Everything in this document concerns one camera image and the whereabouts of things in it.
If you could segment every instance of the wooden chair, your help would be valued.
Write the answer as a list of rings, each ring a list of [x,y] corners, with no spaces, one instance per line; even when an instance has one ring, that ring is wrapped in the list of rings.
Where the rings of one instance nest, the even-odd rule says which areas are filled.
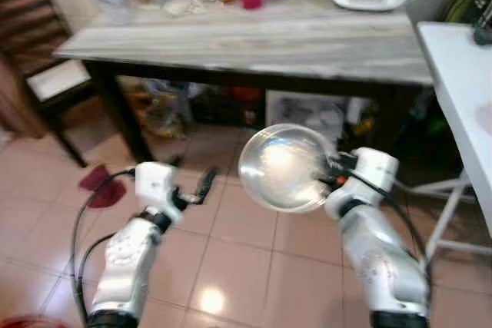
[[[34,110],[81,167],[87,164],[67,139],[61,114],[95,96],[82,64],[53,51],[70,36],[52,0],[0,0],[0,53],[22,81]]]

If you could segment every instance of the white robotic arm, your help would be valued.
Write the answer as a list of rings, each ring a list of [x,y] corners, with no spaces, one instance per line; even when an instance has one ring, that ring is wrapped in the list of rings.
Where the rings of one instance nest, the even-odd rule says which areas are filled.
[[[353,155],[353,173],[383,191],[391,189],[396,159],[366,147]],[[425,327],[430,287],[419,263],[378,209],[381,198],[356,177],[349,177],[324,207],[339,220],[344,251],[362,283],[372,325]]]
[[[196,194],[181,194],[174,184],[177,170],[171,165],[153,162],[141,163],[135,168],[135,188],[142,212],[108,242],[105,270],[86,326],[138,326],[147,300],[149,273],[165,232],[179,224],[188,205],[203,204],[217,174],[214,168],[210,169]]]

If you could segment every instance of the white table leg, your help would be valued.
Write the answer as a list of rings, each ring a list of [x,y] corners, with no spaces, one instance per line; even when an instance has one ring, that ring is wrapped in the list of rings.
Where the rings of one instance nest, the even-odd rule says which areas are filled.
[[[460,174],[460,180],[466,180],[467,173],[463,169]],[[467,183],[464,181],[460,181],[457,186],[451,191],[451,195],[447,199],[446,206],[441,213],[439,220],[437,221],[436,227],[434,228],[434,232],[430,236],[429,242],[427,242],[427,247],[425,253],[427,255],[427,259],[432,259],[434,252],[437,248],[438,241],[442,238],[444,231],[446,230],[446,226],[453,217],[454,211],[456,210],[456,206],[460,201],[460,197],[464,191],[464,188],[467,186]]]
[[[477,246],[473,244],[468,244],[465,242],[457,242],[451,240],[443,240],[442,236],[444,231],[446,230],[447,225],[449,224],[451,218],[456,211],[456,207],[460,200],[463,200],[463,191],[466,186],[470,186],[471,182],[468,179],[467,172],[463,169],[461,171],[460,177],[456,180],[450,181],[442,181],[437,182],[435,184],[428,184],[423,186],[414,187],[411,189],[411,193],[413,194],[427,194],[431,195],[432,191],[439,190],[451,190],[449,197],[447,199],[447,203],[444,206],[442,213],[439,216],[439,220],[437,221],[436,227],[430,236],[429,241],[427,242],[425,254],[427,256],[427,260],[432,260],[436,249],[438,247],[445,247],[447,249],[452,250],[460,250],[467,251],[471,253],[481,253],[483,255],[492,256],[492,247],[484,247]],[[424,261],[421,261],[421,266],[425,267]]]

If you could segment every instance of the wooden table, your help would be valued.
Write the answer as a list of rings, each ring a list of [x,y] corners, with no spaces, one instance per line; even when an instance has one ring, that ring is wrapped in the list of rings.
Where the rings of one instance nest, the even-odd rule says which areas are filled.
[[[352,12],[330,0],[266,0],[255,11],[216,2],[179,18],[133,11],[126,25],[102,15],[56,54],[84,62],[137,161],[153,157],[118,75],[373,98],[382,150],[432,85],[403,11]]]

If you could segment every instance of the metal bowl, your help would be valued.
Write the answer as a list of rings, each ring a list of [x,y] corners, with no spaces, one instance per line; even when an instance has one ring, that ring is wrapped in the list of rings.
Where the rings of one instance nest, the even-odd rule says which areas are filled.
[[[253,136],[239,159],[241,183],[260,205],[304,213],[320,207],[329,194],[317,179],[327,157],[337,157],[324,136],[297,124],[276,124]]]

